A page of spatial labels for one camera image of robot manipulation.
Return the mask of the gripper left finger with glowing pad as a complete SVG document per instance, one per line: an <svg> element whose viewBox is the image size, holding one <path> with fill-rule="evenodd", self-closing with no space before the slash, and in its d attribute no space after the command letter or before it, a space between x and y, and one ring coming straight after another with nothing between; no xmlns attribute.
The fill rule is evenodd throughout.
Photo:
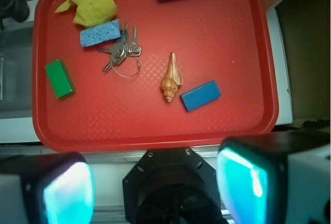
<svg viewBox="0 0 331 224"><path fill-rule="evenodd" d="M95 181L79 153L1 160L1 223L91 223Z"/></svg>

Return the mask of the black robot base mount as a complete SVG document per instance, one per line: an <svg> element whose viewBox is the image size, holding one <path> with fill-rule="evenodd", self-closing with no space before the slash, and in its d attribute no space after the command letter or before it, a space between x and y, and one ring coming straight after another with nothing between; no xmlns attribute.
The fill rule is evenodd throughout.
<svg viewBox="0 0 331 224"><path fill-rule="evenodd" d="M191 148L148 150L123 178L129 223L228 223L216 170Z"/></svg>

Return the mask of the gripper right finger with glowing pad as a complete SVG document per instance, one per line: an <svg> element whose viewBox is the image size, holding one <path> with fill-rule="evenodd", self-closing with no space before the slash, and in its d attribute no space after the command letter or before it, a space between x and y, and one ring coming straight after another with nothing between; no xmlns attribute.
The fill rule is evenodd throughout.
<svg viewBox="0 0 331 224"><path fill-rule="evenodd" d="M330 223L330 135L310 130L226 138L216 178L236 223Z"/></svg>

